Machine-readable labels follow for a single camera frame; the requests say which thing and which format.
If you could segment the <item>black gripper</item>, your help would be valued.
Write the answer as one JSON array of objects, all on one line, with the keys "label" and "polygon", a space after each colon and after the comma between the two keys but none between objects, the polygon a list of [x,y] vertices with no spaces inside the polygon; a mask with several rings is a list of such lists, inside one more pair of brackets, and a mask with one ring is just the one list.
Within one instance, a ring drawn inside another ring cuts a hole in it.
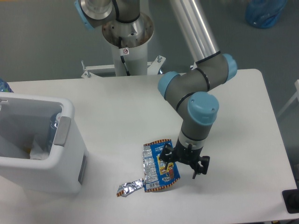
[{"label": "black gripper", "polygon": [[160,153],[159,160],[165,163],[165,170],[167,170],[169,163],[180,162],[194,170],[192,179],[197,175],[207,174],[210,157],[200,157],[203,148],[203,140],[191,140],[188,138],[178,138],[176,146],[173,148],[166,143]]}]

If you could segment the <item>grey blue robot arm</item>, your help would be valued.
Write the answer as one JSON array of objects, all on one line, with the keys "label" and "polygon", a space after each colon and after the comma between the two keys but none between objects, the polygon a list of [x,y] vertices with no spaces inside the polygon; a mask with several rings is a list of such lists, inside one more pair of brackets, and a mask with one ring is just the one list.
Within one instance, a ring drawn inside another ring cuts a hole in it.
[{"label": "grey blue robot arm", "polygon": [[[88,29],[102,28],[113,51],[117,76],[146,75],[147,43],[153,23],[140,11],[137,0],[77,0],[76,10]],[[237,73],[231,55],[222,54],[197,0],[172,0],[176,16],[195,67],[180,75],[167,72],[158,90],[183,120],[177,143],[164,146],[160,160],[189,165],[195,175],[206,174],[210,158],[200,156],[204,142],[216,120],[218,100],[209,91]]]}]

